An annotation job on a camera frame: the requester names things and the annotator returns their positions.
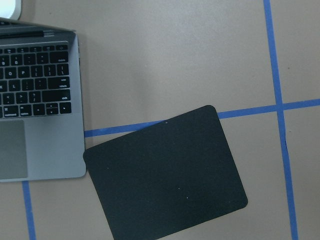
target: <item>trackpad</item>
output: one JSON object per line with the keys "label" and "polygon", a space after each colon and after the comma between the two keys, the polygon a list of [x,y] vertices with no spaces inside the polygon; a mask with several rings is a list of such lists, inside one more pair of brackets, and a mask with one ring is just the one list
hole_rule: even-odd
{"label": "trackpad", "polygon": [[25,126],[22,120],[0,122],[0,179],[26,178]]}

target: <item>blue painter's tape line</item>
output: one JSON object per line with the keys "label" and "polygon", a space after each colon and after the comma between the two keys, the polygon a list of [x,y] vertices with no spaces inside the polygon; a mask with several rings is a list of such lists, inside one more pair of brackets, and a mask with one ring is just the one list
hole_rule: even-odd
{"label": "blue painter's tape line", "polygon": [[281,143],[286,195],[287,195],[288,211],[289,211],[289,218],[290,218],[291,237],[292,237],[292,240],[298,240],[299,237],[298,237],[294,190],[292,185],[290,158],[289,158],[289,152],[288,152],[287,142],[286,142],[286,122],[285,122],[284,105],[283,105],[282,93],[281,93],[281,84],[280,84],[280,77],[279,77],[276,42],[275,42],[270,0],[264,0],[263,5],[264,5],[265,24],[266,24],[266,31],[267,31],[267,38],[268,38],[268,45],[269,45],[270,62],[271,62],[271,69],[272,69],[275,104],[277,108],[276,112],[277,112],[280,143]]}
{"label": "blue painter's tape line", "polygon": [[221,112],[218,112],[218,116],[219,116],[219,119],[227,119],[227,118],[241,117],[241,116],[247,116],[247,115],[271,113],[271,112],[275,112],[276,110],[277,110],[276,105],[258,106],[258,107],[245,108],[245,109],[239,109],[239,110],[221,111]]}
{"label": "blue painter's tape line", "polygon": [[[283,109],[291,110],[291,109],[307,108],[307,107],[314,107],[314,106],[320,106],[320,99],[284,103]],[[252,108],[230,110],[230,111],[221,111],[221,112],[218,112],[217,114],[219,116],[219,119],[228,119],[228,118],[242,117],[242,116],[248,116],[248,115],[272,113],[272,112],[277,112],[277,110],[278,110],[277,105],[268,105],[268,106],[258,106],[258,107],[252,107]],[[149,127],[151,125],[160,123],[161,121],[162,120],[87,130],[87,131],[84,131],[84,137],[90,138],[90,137],[96,137],[96,136],[102,136],[102,135],[137,131],[137,130]]]}
{"label": "blue painter's tape line", "polygon": [[29,232],[29,240],[36,240],[36,229],[34,223],[34,215],[32,212],[31,195],[28,181],[22,182],[22,190],[24,198],[25,215]]}
{"label": "blue painter's tape line", "polygon": [[283,104],[284,110],[301,109],[320,106],[320,99],[312,99],[306,101],[296,101]]}
{"label": "blue painter's tape line", "polygon": [[132,131],[137,131],[139,129],[143,129],[160,122],[161,121],[150,121],[150,122],[142,122],[142,123],[136,123],[136,124],[130,124],[130,125],[113,126],[113,127],[106,127],[106,128],[100,128],[100,129],[94,129],[94,130],[87,130],[87,131],[84,131],[84,137],[89,138],[89,137],[108,135],[108,134],[132,132]]}

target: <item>silver laptop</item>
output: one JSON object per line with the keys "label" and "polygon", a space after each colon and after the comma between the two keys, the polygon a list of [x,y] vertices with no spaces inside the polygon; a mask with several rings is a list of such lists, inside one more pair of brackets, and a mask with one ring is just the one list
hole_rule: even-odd
{"label": "silver laptop", "polygon": [[76,34],[0,18],[0,182],[81,177],[84,150]]}

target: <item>mouse pad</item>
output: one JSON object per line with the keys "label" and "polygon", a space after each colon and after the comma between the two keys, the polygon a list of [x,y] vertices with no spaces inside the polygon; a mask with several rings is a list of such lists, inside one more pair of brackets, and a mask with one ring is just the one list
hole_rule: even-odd
{"label": "mouse pad", "polygon": [[115,240],[159,239],[248,203],[210,105],[89,148],[83,157]]}

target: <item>keyboard key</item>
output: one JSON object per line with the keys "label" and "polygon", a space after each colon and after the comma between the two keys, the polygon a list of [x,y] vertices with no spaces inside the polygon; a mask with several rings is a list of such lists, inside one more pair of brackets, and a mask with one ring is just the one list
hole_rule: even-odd
{"label": "keyboard key", "polygon": [[55,50],[55,46],[44,46],[43,51],[54,51]]}
{"label": "keyboard key", "polygon": [[45,107],[47,109],[54,109],[54,108],[58,108],[58,103],[46,103]]}
{"label": "keyboard key", "polygon": [[30,68],[28,66],[18,66],[18,77],[19,78],[29,78]]}
{"label": "keyboard key", "polygon": [[55,49],[57,49],[58,51],[60,50],[67,50],[68,49],[68,45],[57,45],[55,47]]}
{"label": "keyboard key", "polygon": [[5,67],[5,66],[9,66],[9,65],[10,65],[9,55],[0,56],[0,66]]}
{"label": "keyboard key", "polygon": [[6,79],[15,79],[17,77],[16,67],[6,67],[4,69]]}
{"label": "keyboard key", "polygon": [[49,89],[66,89],[70,88],[69,77],[48,77]]}
{"label": "keyboard key", "polygon": [[42,66],[32,66],[31,67],[31,77],[40,78],[44,75]]}
{"label": "keyboard key", "polygon": [[10,80],[9,81],[9,91],[13,92],[13,91],[20,91],[21,87],[20,87],[20,80],[16,79],[16,80]]}
{"label": "keyboard key", "polygon": [[36,78],[34,80],[34,87],[36,90],[47,89],[47,79],[46,78]]}
{"label": "keyboard key", "polygon": [[42,48],[40,46],[31,46],[30,52],[41,52]]}
{"label": "keyboard key", "polygon": [[11,55],[11,65],[12,66],[22,65],[22,54]]}
{"label": "keyboard key", "polygon": [[70,101],[70,90],[45,90],[42,92],[43,102]]}
{"label": "keyboard key", "polygon": [[45,65],[44,66],[44,76],[53,77],[56,75],[56,66],[55,65]]}
{"label": "keyboard key", "polygon": [[22,91],[32,91],[34,89],[33,79],[23,79],[21,84],[22,84]]}
{"label": "keyboard key", "polygon": [[54,51],[50,52],[50,63],[59,64],[68,62],[68,52],[67,51]]}
{"label": "keyboard key", "polygon": [[45,105],[44,104],[33,104],[33,115],[40,116],[45,115]]}
{"label": "keyboard key", "polygon": [[56,66],[56,72],[58,76],[69,75],[69,65],[65,64],[58,64]]}
{"label": "keyboard key", "polygon": [[49,55],[47,52],[41,52],[36,54],[37,64],[47,64],[49,62]]}
{"label": "keyboard key", "polygon": [[41,92],[40,91],[30,91],[29,92],[29,103],[40,103],[41,102]]}
{"label": "keyboard key", "polygon": [[47,103],[45,105],[47,115],[56,115],[59,113],[58,103]]}
{"label": "keyboard key", "polygon": [[18,106],[4,106],[3,107],[3,115],[5,118],[12,118],[12,117],[18,117],[19,115],[19,109]]}
{"label": "keyboard key", "polygon": [[17,104],[26,104],[28,102],[28,93],[27,92],[17,92],[15,94],[15,102]]}
{"label": "keyboard key", "polygon": [[4,50],[4,53],[5,54],[14,54],[16,52],[16,49],[15,48],[6,48]]}
{"label": "keyboard key", "polygon": [[23,55],[24,65],[35,65],[36,64],[36,54],[28,53]]}
{"label": "keyboard key", "polygon": [[20,116],[28,117],[32,115],[31,105],[20,105]]}
{"label": "keyboard key", "polygon": [[7,81],[0,81],[0,92],[6,92],[7,90]]}
{"label": "keyboard key", "polygon": [[2,95],[2,100],[4,105],[15,104],[15,94],[14,93],[4,93]]}
{"label": "keyboard key", "polygon": [[71,113],[71,102],[60,102],[59,108],[60,108],[61,114],[70,114]]}
{"label": "keyboard key", "polygon": [[28,47],[18,47],[17,48],[17,52],[18,53],[28,53],[29,52],[29,48]]}

